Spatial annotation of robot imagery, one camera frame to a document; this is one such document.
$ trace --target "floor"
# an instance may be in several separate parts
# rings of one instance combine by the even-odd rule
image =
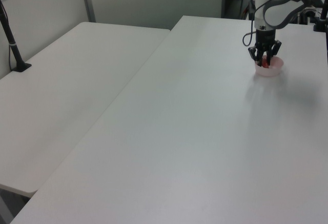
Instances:
[[[27,197],[0,190],[0,224],[9,224],[28,200]]]

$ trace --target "black cable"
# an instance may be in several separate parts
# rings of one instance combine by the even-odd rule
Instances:
[[[3,3],[2,3],[1,0],[0,0],[0,5],[1,5],[1,8],[3,9],[3,11],[4,11],[4,13],[5,13],[5,16],[6,16],[7,22],[8,22],[8,24],[9,24],[8,15],[7,15],[7,12],[6,12],[5,6],[3,5]]]
[[[8,57],[8,59],[9,59],[9,68],[10,68],[10,71],[12,71],[12,68],[11,68],[11,62],[10,62],[10,45],[9,45],[9,57]]]

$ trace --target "white table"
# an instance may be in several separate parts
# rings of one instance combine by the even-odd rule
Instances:
[[[169,30],[82,23],[0,80],[0,188],[32,196]]]
[[[183,17],[12,224],[326,224],[325,35],[278,31],[264,78],[249,27]]]

